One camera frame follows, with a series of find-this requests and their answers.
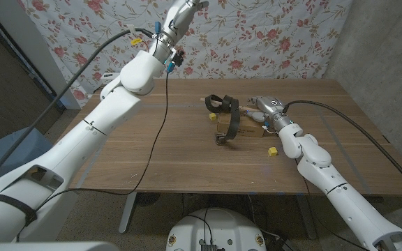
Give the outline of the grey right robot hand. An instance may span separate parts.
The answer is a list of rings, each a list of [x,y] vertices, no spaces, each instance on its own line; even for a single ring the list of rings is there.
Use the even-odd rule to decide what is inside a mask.
[[[264,122],[265,119],[273,121],[283,115],[284,106],[281,101],[270,96],[254,96],[248,100],[257,107],[257,112],[245,109],[245,115],[257,122]]]

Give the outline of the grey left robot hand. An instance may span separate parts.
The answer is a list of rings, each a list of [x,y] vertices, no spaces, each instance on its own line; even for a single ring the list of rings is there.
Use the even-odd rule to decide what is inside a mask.
[[[161,32],[166,33],[176,43],[188,31],[195,13],[208,6],[208,1],[174,0],[165,16]]]

